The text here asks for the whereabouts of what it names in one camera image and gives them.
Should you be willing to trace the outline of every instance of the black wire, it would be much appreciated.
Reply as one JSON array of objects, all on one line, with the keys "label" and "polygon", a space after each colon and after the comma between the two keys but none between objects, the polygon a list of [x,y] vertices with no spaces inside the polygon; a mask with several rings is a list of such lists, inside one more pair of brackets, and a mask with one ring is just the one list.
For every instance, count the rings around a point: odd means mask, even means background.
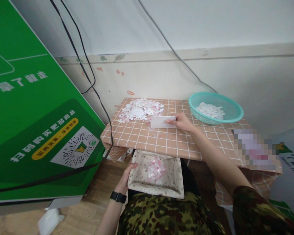
[{"label": "black wire", "polygon": [[[79,64],[81,65],[82,70],[84,71],[84,74],[85,74],[87,80],[88,80],[89,83],[91,84],[91,81],[90,81],[90,79],[89,79],[89,77],[88,77],[87,72],[85,71],[85,68],[84,68],[83,64],[81,63],[81,61],[80,61],[80,59],[79,59],[79,55],[78,55],[77,50],[76,50],[76,48],[75,48],[74,42],[73,42],[73,40],[72,40],[72,38],[71,38],[71,35],[70,35],[70,33],[69,33],[69,31],[68,31],[68,29],[67,29],[67,27],[66,27],[66,25],[65,25],[65,23],[64,23],[64,21],[63,21],[63,19],[62,19],[62,17],[61,17],[61,14],[60,14],[60,12],[59,12],[57,6],[56,6],[55,3],[53,2],[53,0],[50,0],[50,2],[52,3],[53,7],[54,7],[55,10],[57,11],[58,15],[60,16],[60,19],[61,19],[61,21],[62,21],[63,27],[64,27],[64,29],[65,29],[65,31],[66,31],[66,34],[68,35],[69,40],[70,40],[70,42],[71,42],[71,44],[72,44],[72,47],[73,47],[73,49],[74,49],[74,51],[75,51],[75,54],[76,54],[76,56],[77,56],[77,58],[78,58],[78,60],[79,60]],[[86,55],[86,52],[85,52],[85,49],[84,49],[83,40],[82,40],[82,37],[81,37],[80,31],[79,31],[79,29],[78,29],[78,26],[77,26],[77,24],[75,23],[75,21],[74,21],[72,15],[71,15],[71,13],[69,12],[69,10],[68,10],[68,8],[66,7],[66,5],[64,4],[64,2],[63,2],[62,0],[61,0],[61,2],[62,2],[62,4],[63,4],[63,6],[65,7],[65,9],[67,10],[67,12],[69,13],[71,19],[73,20],[73,22],[74,22],[74,24],[75,24],[75,26],[76,26],[76,28],[77,28],[77,30],[78,30],[78,33],[79,33],[79,36],[80,36],[80,39],[81,39],[81,42],[82,42],[82,45],[83,45],[83,50],[84,50],[84,53],[85,53],[85,55]],[[98,96],[99,101],[100,101],[100,103],[101,103],[101,106],[102,106],[102,108],[104,109],[104,111],[105,111],[105,113],[106,113],[106,115],[107,115],[107,117],[108,117],[108,119],[109,119],[110,131],[111,131],[111,143],[112,143],[112,146],[113,146],[113,145],[114,145],[114,142],[113,142],[113,136],[112,136],[112,124],[111,124],[111,120],[110,120],[109,114],[108,114],[106,108],[104,107],[104,105],[102,104],[101,99],[100,99],[100,96],[99,96],[98,92],[96,91],[96,89],[94,88],[94,85],[91,84],[91,87],[90,87],[89,89],[91,89],[91,88],[94,90],[94,92],[95,92],[96,95]],[[110,153],[110,150],[111,150],[112,146],[109,148],[109,150],[108,150],[108,152],[107,152],[105,158],[106,158],[106,157],[108,156],[108,154]]]},{"label": "black wire", "polygon": [[[62,2],[63,6],[65,7],[65,9],[66,9],[66,11],[68,12],[68,14],[70,15],[70,17],[71,17],[71,19],[72,19],[73,23],[75,24],[75,27],[76,27],[76,29],[77,29],[77,31],[78,31],[79,38],[81,39],[81,43],[82,43],[82,47],[83,47],[84,54],[85,54],[85,56],[86,56],[87,62],[88,62],[88,64],[89,64],[89,67],[90,67],[90,69],[91,69],[92,75],[94,76],[94,83],[92,84],[92,86],[94,86],[95,83],[96,83],[96,77],[95,77],[94,71],[92,70],[92,67],[91,67],[91,65],[90,65],[89,59],[88,59],[88,57],[87,57],[87,54],[86,54],[86,51],[85,51],[85,47],[84,47],[84,43],[83,43],[83,39],[82,39],[82,36],[81,36],[81,32],[79,31],[79,28],[78,28],[78,26],[77,26],[77,24],[76,24],[74,18],[72,17],[72,15],[71,15],[69,9],[68,9],[68,8],[66,7],[66,5],[64,4],[63,0],[60,0],[60,1]],[[91,86],[90,88],[88,88],[87,91],[82,92],[82,94],[87,93],[87,92],[92,88],[92,86]]]},{"label": "black wire", "polygon": [[[84,71],[84,73],[85,73],[85,75],[86,75],[86,77],[87,77],[89,83],[91,84],[91,81],[90,81],[90,79],[89,79],[89,77],[88,77],[88,74],[86,73],[85,68],[84,68],[83,64],[81,63],[81,61],[80,61],[80,59],[79,59],[79,55],[78,55],[78,53],[77,53],[77,51],[76,51],[76,48],[75,48],[75,45],[74,45],[73,40],[72,40],[72,38],[71,38],[71,35],[70,35],[70,33],[69,33],[69,31],[68,31],[68,29],[67,29],[67,27],[66,27],[64,21],[62,20],[62,17],[61,17],[61,15],[60,15],[60,12],[59,12],[57,6],[55,5],[55,3],[53,2],[53,0],[50,0],[50,2],[52,3],[53,7],[54,7],[55,10],[57,11],[58,15],[60,16],[61,21],[62,21],[62,24],[63,24],[63,27],[64,27],[64,29],[65,29],[65,31],[66,31],[68,37],[69,37],[69,40],[70,40],[72,46],[73,46],[73,49],[74,49],[74,51],[75,51],[75,53],[76,53],[76,56],[77,56],[77,58],[78,58],[78,60],[79,60],[79,63],[80,63],[80,65],[81,65],[81,67],[82,67],[82,70]],[[82,40],[82,37],[81,37],[80,31],[79,31],[79,29],[78,29],[78,26],[76,25],[76,23],[75,23],[75,21],[74,21],[72,15],[71,15],[71,13],[69,12],[69,10],[67,9],[67,7],[65,6],[65,4],[63,3],[62,0],[61,0],[61,2],[62,2],[62,4],[64,5],[65,9],[68,11],[69,15],[71,16],[71,18],[72,18],[72,20],[73,20],[73,22],[74,22],[74,24],[75,24],[75,26],[76,26],[76,28],[77,28],[77,30],[78,30],[78,33],[79,33],[79,36],[80,36],[80,39],[81,39],[81,42],[82,42],[83,50],[84,50],[84,53],[85,53],[85,55],[86,55],[85,48],[84,48],[84,44],[83,44],[83,40]],[[92,74],[94,75],[93,70],[92,70],[92,68],[91,68],[91,65],[90,65],[90,62],[89,62],[88,58],[87,58],[87,61],[88,61],[88,64],[89,64],[89,66],[90,66],[90,69],[91,69],[91,71],[92,71]],[[113,145],[114,145],[114,142],[113,142],[113,136],[112,136],[112,124],[111,124],[111,120],[110,120],[109,114],[108,114],[108,112],[106,111],[104,105],[103,105],[102,102],[101,102],[101,99],[100,99],[99,94],[97,93],[96,89],[93,87],[93,86],[95,85],[95,82],[91,85],[91,87],[90,87],[87,91],[89,91],[91,88],[95,91],[96,95],[98,96],[98,98],[99,98],[99,100],[100,100],[101,106],[102,106],[102,108],[104,109],[104,111],[105,111],[105,113],[106,113],[106,115],[107,115],[107,117],[108,117],[108,119],[109,119],[110,130],[111,130],[111,143],[112,143],[112,145],[111,145],[111,147],[109,148],[109,150],[107,151],[106,155],[104,156],[104,159],[106,159],[106,158],[108,157],[110,151],[111,151],[111,148],[112,148]],[[97,166],[97,165],[99,165],[99,164],[100,164],[100,163],[95,163],[95,164],[91,164],[91,165],[83,166],[83,167],[80,167],[80,168],[76,168],[76,169],[73,169],[73,170],[65,171],[65,172],[62,172],[62,173],[57,174],[57,175],[49,176],[49,177],[46,177],[46,178],[43,178],[43,179],[40,179],[40,180],[36,180],[36,181],[34,181],[34,182],[29,182],[29,183],[25,183],[25,184],[18,185],[18,186],[14,186],[14,187],[1,188],[1,189],[0,189],[0,193],[1,193],[1,192],[6,192],[6,191],[11,191],[11,190],[16,190],[16,189],[29,188],[29,187],[37,186],[37,185],[44,184],[44,183],[49,183],[49,182],[52,182],[52,181],[55,181],[55,180],[59,180],[59,179],[62,179],[62,178],[68,177],[68,176],[72,176],[72,175],[75,175],[75,174],[81,173],[81,172],[83,172],[83,171],[90,170],[90,169],[92,169],[93,167],[95,167],[95,166]]]}]

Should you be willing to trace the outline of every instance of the yellow label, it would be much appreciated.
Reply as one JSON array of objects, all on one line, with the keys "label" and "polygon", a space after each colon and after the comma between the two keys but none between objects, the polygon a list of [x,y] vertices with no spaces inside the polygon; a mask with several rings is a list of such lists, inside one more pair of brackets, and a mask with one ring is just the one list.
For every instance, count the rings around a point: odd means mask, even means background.
[{"label": "yellow label", "polygon": [[73,118],[68,124],[61,128],[54,136],[52,136],[43,146],[41,146],[33,155],[33,160],[42,159],[47,153],[56,146],[76,125],[78,119]]}]

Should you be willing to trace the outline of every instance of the qr code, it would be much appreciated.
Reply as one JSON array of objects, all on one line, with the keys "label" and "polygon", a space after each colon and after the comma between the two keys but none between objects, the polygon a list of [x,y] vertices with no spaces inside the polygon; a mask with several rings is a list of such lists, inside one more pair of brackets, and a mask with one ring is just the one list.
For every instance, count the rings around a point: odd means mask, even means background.
[{"label": "qr code", "polygon": [[99,139],[82,126],[50,162],[72,168],[82,167],[98,143]]}]

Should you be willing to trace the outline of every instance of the camouflage sleeve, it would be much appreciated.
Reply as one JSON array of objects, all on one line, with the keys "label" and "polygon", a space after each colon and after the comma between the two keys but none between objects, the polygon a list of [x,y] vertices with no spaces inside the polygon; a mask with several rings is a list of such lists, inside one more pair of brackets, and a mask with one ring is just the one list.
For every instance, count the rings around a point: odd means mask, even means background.
[{"label": "camouflage sleeve", "polygon": [[236,234],[294,234],[294,222],[256,190],[240,186],[233,192]]}]

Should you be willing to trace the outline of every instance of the black watch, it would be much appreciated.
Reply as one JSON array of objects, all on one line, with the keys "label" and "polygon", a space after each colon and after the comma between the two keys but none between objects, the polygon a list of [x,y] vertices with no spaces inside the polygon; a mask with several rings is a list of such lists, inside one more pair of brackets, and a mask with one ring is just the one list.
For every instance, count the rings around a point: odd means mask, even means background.
[{"label": "black watch", "polygon": [[110,196],[111,199],[115,200],[116,202],[125,203],[126,201],[126,195],[123,195],[121,193],[116,193],[113,191]]}]

